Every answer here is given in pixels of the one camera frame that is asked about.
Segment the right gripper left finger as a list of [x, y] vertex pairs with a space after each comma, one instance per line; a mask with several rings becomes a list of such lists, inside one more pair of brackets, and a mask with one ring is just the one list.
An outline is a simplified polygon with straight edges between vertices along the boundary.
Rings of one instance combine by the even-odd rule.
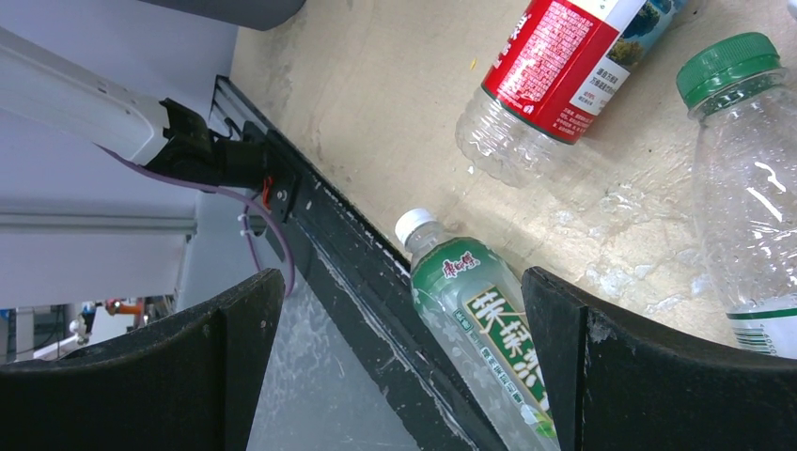
[[277, 270], [53, 360], [1, 368], [5, 450], [243, 450], [285, 297]]

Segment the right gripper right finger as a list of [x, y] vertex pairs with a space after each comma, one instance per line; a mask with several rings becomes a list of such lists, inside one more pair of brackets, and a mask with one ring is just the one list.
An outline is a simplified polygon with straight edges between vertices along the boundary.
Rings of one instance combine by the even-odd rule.
[[525, 313], [564, 450], [792, 450], [796, 364], [606, 302], [541, 267]]

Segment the green tea bottle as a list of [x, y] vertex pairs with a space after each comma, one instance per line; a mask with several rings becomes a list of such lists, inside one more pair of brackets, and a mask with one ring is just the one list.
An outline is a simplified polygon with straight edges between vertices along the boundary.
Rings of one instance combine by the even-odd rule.
[[559, 449], [521, 283], [506, 261], [425, 209], [400, 216], [395, 234], [411, 256], [415, 312], [506, 448]]

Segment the bottle red label red cap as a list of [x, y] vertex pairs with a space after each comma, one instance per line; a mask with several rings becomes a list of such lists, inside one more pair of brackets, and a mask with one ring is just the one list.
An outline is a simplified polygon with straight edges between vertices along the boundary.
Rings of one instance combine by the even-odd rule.
[[462, 154], [523, 187], [567, 161], [685, 1], [533, 1], [455, 130]]

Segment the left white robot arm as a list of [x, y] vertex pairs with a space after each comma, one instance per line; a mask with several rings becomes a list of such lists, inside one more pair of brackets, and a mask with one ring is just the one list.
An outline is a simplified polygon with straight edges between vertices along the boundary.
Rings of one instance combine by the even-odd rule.
[[263, 145], [212, 131], [193, 109], [138, 93], [1, 31], [1, 107], [84, 137], [153, 179], [204, 192], [262, 187]]

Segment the grey mesh waste bin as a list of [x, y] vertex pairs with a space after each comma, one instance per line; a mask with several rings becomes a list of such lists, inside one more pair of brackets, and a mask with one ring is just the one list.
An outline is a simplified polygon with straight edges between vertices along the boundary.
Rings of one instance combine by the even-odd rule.
[[144, 0], [180, 12], [267, 31], [285, 23], [305, 5], [305, 0]]

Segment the bottle green cap green label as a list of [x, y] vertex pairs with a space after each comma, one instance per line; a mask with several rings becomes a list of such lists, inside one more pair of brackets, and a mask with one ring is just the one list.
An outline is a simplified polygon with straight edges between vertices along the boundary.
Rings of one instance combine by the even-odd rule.
[[697, 123], [698, 241], [738, 345], [796, 355], [796, 93], [770, 39], [723, 39], [680, 69]]

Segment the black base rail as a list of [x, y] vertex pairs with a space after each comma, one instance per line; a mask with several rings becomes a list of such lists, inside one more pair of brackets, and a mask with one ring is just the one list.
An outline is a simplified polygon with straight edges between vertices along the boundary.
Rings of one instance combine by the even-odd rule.
[[247, 143], [275, 143], [266, 184], [298, 272], [422, 450], [500, 450], [498, 433], [412, 306], [408, 261], [226, 77], [212, 111]]

